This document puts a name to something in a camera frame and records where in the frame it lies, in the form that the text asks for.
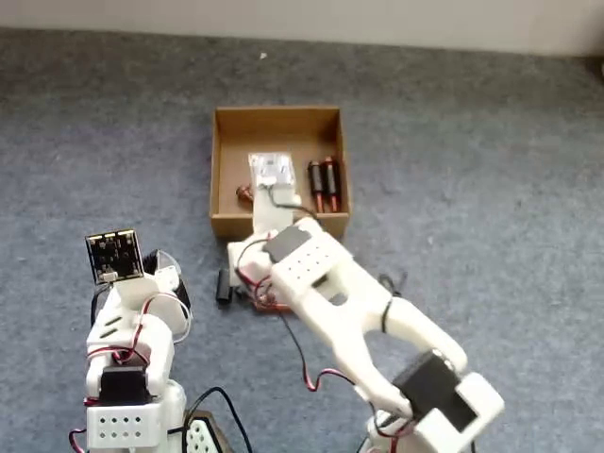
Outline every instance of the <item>black component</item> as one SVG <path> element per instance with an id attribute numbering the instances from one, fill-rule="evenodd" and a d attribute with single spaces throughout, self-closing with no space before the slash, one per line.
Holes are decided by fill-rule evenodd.
<path id="1" fill-rule="evenodd" d="M 268 241 L 262 249 L 269 254 L 272 262 L 280 262 L 308 239 L 310 239 L 308 231 L 302 231 L 297 226 L 288 226 Z"/>
<path id="2" fill-rule="evenodd" d="M 340 194 L 340 171 L 335 159 L 328 158 L 323 162 L 323 179 L 327 195 Z"/>
<path id="3" fill-rule="evenodd" d="M 429 351 L 393 380 L 393 385 L 411 402 L 414 418 L 421 420 L 438 409 L 459 432 L 477 415 L 463 401 L 455 388 L 460 379 L 445 361 Z"/>
<path id="4" fill-rule="evenodd" d="M 152 276 L 158 270 L 158 252 L 159 250 L 156 248 L 143 257 L 143 270 Z"/>
<path id="5" fill-rule="evenodd" d="M 143 366 L 108 366 L 101 376 L 101 406 L 136 406 L 151 400 Z"/>
<path id="6" fill-rule="evenodd" d="M 322 193 L 325 189 L 323 187 L 323 175 L 321 175 L 321 165 L 319 162 L 312 161 L 309 163 L 309 182 L 310 182 L 310 193 Z"/>
<path id="7" fill-rule="evenodd" d="M 86 237 L 94 283 L 143 276 L 141 252 L 133 229 Z"/>
<path id="8" fill-rule="evenodd" d="M 218 305 L 230 304 L 233 295 L 233 289 L 228 281 L 228 269 L 218 271 L 218 281 L 216 282 L 216 302 Z"/>
<path id="9" fill-rule="evenodd" d="M 182 281 L 181 277 L 178 278 L 178 286 L 174 290 L 174 294 L 176 294 L 176 297 L 180 299 L 180 302 L 185 304 L 187 308 L 191 310 L 191 299 L 189 299 L 189 293 L 187 293 L 187 288 L 185 288 L 185 282 Z M 185 317 L 188 318 L 186 311 L 183 310 L 183 312 L 185 313 Z"/>

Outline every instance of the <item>white plastic bracket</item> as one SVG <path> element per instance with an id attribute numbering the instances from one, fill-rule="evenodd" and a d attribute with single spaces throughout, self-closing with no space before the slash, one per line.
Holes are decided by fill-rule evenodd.
<path id="1" fill-rule="evenodd" d="M 187 453 L 219 453 L 210 428 L 205 420 L 196 419 L 187 432 Z"/>

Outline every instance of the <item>cable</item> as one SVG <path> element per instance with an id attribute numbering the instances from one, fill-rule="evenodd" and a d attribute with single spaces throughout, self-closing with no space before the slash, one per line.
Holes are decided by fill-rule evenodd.
<path id="1" fill-rule="evenodd" d="M 300 359 L 302 360 L 302 376 L 304 379 L 304 383 L 306 384 L 306 387 L 307 387 L 307 389 L 309 389 L 310 392 L 316 392 L 317 390 L 319 390 L 319 387 L 321 386 L 321 377 L 324 375 L 333 375 L 338 378 L 342 378 L 343 380 L 348 382 L 350 385 L 353 385 L 353 386 L 356 385 L 350 377 L 348 377 L 341 371 L 336 370 L 334 368 L 326 368 L 326 369 L 322 370 L 317 375 L 317 378 L 313 383 L 312 379 L 310 378 L 310 375 L 309 375 L 309 370 L 307 368 L 306 358 L 304 357 L 304 352 L 302 351 L 302 346 L 298 342 L 297 338 L 295 338 L 294 332 L 292 331 L 292 328 L 290 327 L 290 323 L 287 322 L 287 320 L 285 319 L 285 316 L 283 316 L 283 313 L 278 311 L 277 314 L 281 318 L 281 321 L 283 321 L 283 324 L 285 325 L 285 328 L 287 328 L 287 331 L 290 333 L 292 340 L 294 340 L 295 347 L 297 348 L 298 353 L 300 354 Z"/>
<path id="2" fill-rule="evenodd" d="M 183 310 L 185 310 L 187 312 L 187 314 L 188 314 L 188 316 L 187 316 L 187 327 L 186 327 L 185 333 L 183 334 L 182 337 L 180 337 L 179 339 L 175 340 L 174 343 L 180 343 L 180 342 L 182 342 L 189 335 L 189 332 L 191 330 L 191 324 L 193 322 L 193 316 L 191 315 L 191 311 L 189 310 L 189 308 L 180 299 L 178 299 L 178 297 L 175 297 L 172 294 L 169 294 L 169 293 L 156 293 L 156 294 L 153 294 L 151 297 L 149 297 L 143 303 L 143 309 L 141 310 L 141 317 L 139 319 L 139 324 L 138 324 L 138 326 L 136 328 L 136 332 L 134 333 L 134 339 L 132 340 L 132 346 L 126 351 L 126 355 L 125 356 L 120 356 L 117 352 L 115 352 L 113 354 L 113 358 L 118 363 L 129 361 L 132 358 L 132 355 L 134 355 L 134 354 L 136 354 L 137 356 L 141 357 L 141 354 L 139 354 L 138 352 L 136 352 L 136 346 L 139 344 L 139 338 L 141 337 L 141 332 L 143 331 L 143 316 L 146 315 L 149 312 L 149 306 L 151 305 L 151 302 L 153 302 L 159 296 L 168 297 L 168 298 L 170 298 L 170 299 L 178 302 L 178 304 L 180 304 L 181 308 Z"/>
<path id="3" fill-rule="evenodd" d="M 398 448 L 398 441 L 401 438 L 411 434 L 414 426 L 415 421 L 411 419 L 406 421 L 402 427 L 396 430 L 396 432 L 394 433 L 395 437 L 390 440 L 390 453 L 396 453 L 396 449 Z"/>
<path id="4" fill-rule="evenodd" d="M 101 285 L 94 290 L 94 295 L 92 296 L 91 301 L 91 327 L 94 326 L 94 322 L 96 321 L 96 307 L 98 305 L 98 298 L 109 288 L 111 288 L 111 284 L 106 283 L 105 285 Z"/>
<path id="5" fill-rule="evenodd" d="M 82 434 L 86 432 L 86 429 L 72 429 L 71 431 L 69 431 L 69 445 L 72 446 L 72 449 L 74 450 L 75 453 L 85 453 L 84 452 L 84 448 L 82 448 L 81 446 L 79 446 L 77 444 L 76 441 L 76 434 Z"/>
<path id="6" fill-rule="evenodd" d="M 239 277 L 239 279 L 243 282 L 243 284 L 245 285 L 245 287 L 249 290 L 250 287 L 257 287 L 259 285 L 260 282 L 254 281 L 252 280 L 250 277 L 246 276 L 240 269 L 239 269 L 239 265 L 242 262 L 242 257 L 245 254 L 245 252 L 247 250 L 249 250 L 249 247 L 251 247 L 252 245 L 255 245 L 257 243 L 267 243 L 269 241 L 270 238 L 262 238 L 262 239 L 256 239 L 255 241 L 252 241 L 251 243 L 249 243 L 248 245 L 246 245 L 243 250 L 242 253 L 239 254 L 239 257 L 237 258 L 237 262 L 235 263 L 235 274 L 237 274 L 237 277 Z"/>
<path id="7" fill-rule="evenodd" d="M 312 210 L 308 209 L 306 206 L 302 206 L 302 205 L 295 205 L 295 204 L 290 204 L 290 203 L 278 203 L 277 201 L 275 201 L 275 195 L 273 194 L 273 189 L 275 188 L 275 186 L 268 186 L 268 197 L 271 200 L 271 204 L 275 207 L 275 208 L 284 208 L 285 210 L 300 210 L 302 212 L 306 212 L 310 217 L 312 217 L 319 225 L 321 225 L 321 221 L 319 220 L 319 218 L 317 217 L 317 214 L 315 214 Z"/>
<path id="8" fill-rule="evenodd" d="M 242 423 L 241 419 L 239 418 L 237 411 L 235 410 L 235 406 L 233 405 L 233 402 L 231 401 L 227 392 L 225 392 L 225 389 L 223 389 L 222 387 L 218 387 L 218 386 L 212 387 L 211 389 L 208 389 L 204 393 L 202 393 L 195 400 L 195 402 L 193 403 L 193 405 L 187 412 L 187 416 L 185 417 L 185 421 L 184 421 L 184 424 L 182 427 L 182 436 L 180 438 L 180 441 L 181 441 L 180 446 L 181 446 L 182 453 L 187 453 L 187 431 L 189 430 L 189 426 L 191 425 L 191 421 L 193 420 L 194 412 L 197 410 L 197 408 L 199 407 L 199 405 L 202 403 L 202 401 L 204 399 L 206 399 L 208 396 L 210 396 L 211 394 L 214 394 L 216 392 L 221 394 L 223 396 L 223 398 L 225 399 L 226 403 L 228 404 L 228 408 L 230 409 L 230 412 L 233 414 L 235 423 L 237 424 L 237 427 L 239 428 L 239 431 L 242 434 L 243 441 L 245 442 L 245 448 L 247 449 L 247 453 L 253 453 L 254 450 L 252 449 L 252 445 L 249 442 L 249 438 L 247 437 L 247 433 L 245 432 L 243 423 Z"/>
<path id="9" fill-rule="evenodd" d="M 402 296 L 401 292 L 403 290 L 403 287 L 405 286 L 405 283 L 407 282 L 407 276 L 408 276 L 407 271 L 403 271 L 401 278 L 400 278 L 400 282 L 398 283 L 398 286 L 395 286 L 392 278 L 386 274 L 380 274 L 377 277 L 377 281 L 379 282 L 379 284 L 381 286 L 383 286 L 384 288 L 386 288 L 392 295 L 392 297 L 388 301 L 388 304 L 386 304 L 386 308 L 384 309 L 384 312 L 381 314 L 381 331 L 384 333 L 387 333 L 386 332 L 386 321 L 388 320 L 388 311 L 390 311 L 390 307 L 393 304 L 393 299 L 395 297 Z"/>

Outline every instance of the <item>black wire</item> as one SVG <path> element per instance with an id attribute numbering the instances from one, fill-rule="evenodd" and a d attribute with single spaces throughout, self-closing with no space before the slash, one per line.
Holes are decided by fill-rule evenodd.
<path id="1" fill-rule="evenodd" d="M 287 319 L 285 319 L 285 316 L 283 316 L 283 313 L 281 313 L 280 311 L 278 311 L 277 314 L 281 318 L 281 321 L 283 321 L 283 324 L 285 325 L 285 328 L 287 328 L 287 331 L 290 333 L 290 336 L 292 337 L 292 340 L 294 340 L 295 347 L 298 350 L 298 354 L 300 354 L 300 359 L 302 360 L 302 369 L 303 369 L 303 372 L 304 372 L 304 380 L 305 380 L 305 383 L 306 383 L 306 378 L 307 378 L 307 375 L 308 375 L 308 369 L 307 369 L 307 364 L 306 364 L 306 358 L 304 357 L 304 352 L 302 351 L 302 346 L 300 345 L 300 342 L 298 341 L 298 339 L 295 338 L 294 331 L 290 327 L 290 323 L 288 323 Z M 331 370 L 323 370 L 321 373 L 319 373 L 319 375 L 317 376 L 317 379 L 314 382 L 314 388 L 315 388 L 315 390 L 312 390 L 310 387 L 308 387 L 308 384 L 307 384 L 307 388 L 309 390 L 311 390 L 312 392 L 316 392 L 317 390 L 319 390 L 319 383 L 320 383 L 321 377 L 323 375 L 332 375 L 332 376 L 335 376 L 336 378 L 342 378 L 343 380 L 345 380 L 346 382 L 348 382 L 353 387 L 356 385 L 354 383 L 354 381 L 350 377 L 348 377 L 348 376 L 346 376 L 344 374 L 341 374 L 340 372 L 338 372 L 338 374 L 336 375 Z"/>
<path id="2" fill-rule="evenodd" d="M 275 196 L 273 195 L 273 187 L 274 186 L 269 186 L 268 197 L 270 198 L 271 203 L 275 208 L 284 208 L 285 210 L 301 210 L 302 212 L 306 212 L 310 217 L 316 220 L 319 225 L 321 224 L 321 221 L 317 217 L 317 214 L 315 214 L 312 210 L 308 209 L 306 206 L 294 205 L 289 203 L 278 203 L 277 201 L 275 201 Z"/>
<path id="3" fill-rule="evenodd" d="M 199 407 L 199 405 L 202 403 L 202 401 L 204 399 L 206 399 L 208 396 L 210 396 L 211 394 L 214 394 L 216 392 L 221 394 L 223 396 L 223 398 L 225 399 L 226 403 L 228 404 L 228 408 L 230 409 L 230 412 L 233 414 L 235 423 L 237 424 L 239 431 L 242 433 L 243 441 L 245 442 L 245 448 L 247 448 L 247 453 L 253 453 L 254 450 L 252 449 L 252 445 L 250 444 L 249 438 L 247 437 L 247 432 L 245 432 L 245 428 L 243 427 L 243 423 L 242 423 L 241 419 L 239 418 L 237 411 L 235 410 L 235 406 L 233 405 L 233 402 L 231 401 L 227 392 L 225 392 L 225 389 L 223 389 L 222 387 L 219 387 L 219 386 L 212 387 L 211 389 L 208 389 L 204 393 L 202 393 L 195 400 L 195 402 L 189 409 L 187 416 L 185 417 L 185 421 L 184 421 L 184 424 L 182 427 L 182 437 L 180 439 L 180 441 L 181 441 L 180 446 L 181 446 L 182 453 L 187 453 L 187 431 L 189 430 L 189 426 L 191 425 L 191 421 L 193 419 L 194 412 L 197 410 L 197 408 Z"/>
<path id="4" fill-rule="evenodd" d="M 98 306 L 98 298 L 99 296 L 108 290 L 111 287 L 110 283 L 106 283 L 105 285 L 98 286 L 96 290 L 94 290 L 94 295 L 92 296 L 91 301 L 91 327 L 94 326 L 94 322 L 96 321 L 96 308 Z"/>
<path id="5" fill-rule="evenodd" d="M 386 321 L 388 320 L 388 311 L 390 311 L 390 307 L 393 304 L 393 298 L 402 297 L 402 291 L 403 291 L 403 287 L 405 286 L 405 283 L 407 282 L 407 276 L 408 276 L 407 272 L 403 271 L 403 274 L 401 275 L 398 286 L 395 286 L 392 278 L 386 274 L 380 274 L 379 277 L 377 277 L 377 281 L 379 281 L 379 284 L 381 286 L 383 286 L 384 288 L 386 288 L 390 292 L 390 294 L 393 295 L 391 297 L 391 299 L 388 301 L 388 304 L 386 305 L 384 312 L 381 314 L 381 331 L 384 333 L 387 333 L 386 332 Z"/>

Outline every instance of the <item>circuit board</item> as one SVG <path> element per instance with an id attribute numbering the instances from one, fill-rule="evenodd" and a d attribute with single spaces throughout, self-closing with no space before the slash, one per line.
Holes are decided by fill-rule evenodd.
<path id="1" fill-rule="evenodd" d="M 97 285 L 143 276 L 141 251 L 133 229 L 87 236 L 86 246 Z"/>

